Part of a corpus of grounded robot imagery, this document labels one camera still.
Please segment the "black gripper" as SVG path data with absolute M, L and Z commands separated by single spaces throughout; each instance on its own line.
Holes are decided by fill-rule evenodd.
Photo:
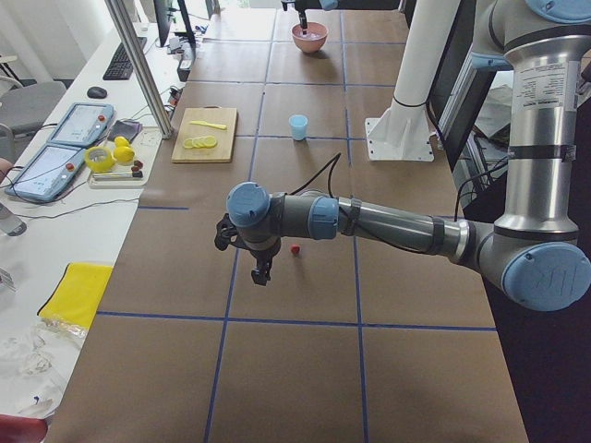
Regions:
M 295 0 L 295 10 L 299 15 L 299 29 L 302 35 L 308 32 L 308 19 L 306 16 L 306 10 L 308 9 L 307 0 Z
M 238 233 L 232 237 L 231 244 L 248 250 L 257 260 L 258 264 L 251 271 L 251 278 L 255 284 L 263 285 L 271 280 L 272 260 L 281 249 L 281 238 L 279 236 Z

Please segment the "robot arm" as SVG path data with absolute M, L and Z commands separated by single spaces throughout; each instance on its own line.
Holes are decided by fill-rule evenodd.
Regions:
M 308 19 L 306 11 L 308 9 L 322 9 L 331 11 L 338 7 L 338 0 L 281 0 L 284 11 L 292 6 L 298 14 L 299 25 L 304 35 L 308 34 Z
M 495 222 L 445 220 L 306 189 L 272 194 L 245 182 L 227 197 L 215 245 L 247 250 L 257 261 L 252 280 L 263 285 L 283 237 L 360 236 L 444 256 L 532 310 L 571 305 L 590 285 L 590 262 L 568 215 L 576 88 L 589 47 L 586 1 L 477 3 L 473 67 L 513 72 L 505 206 Z

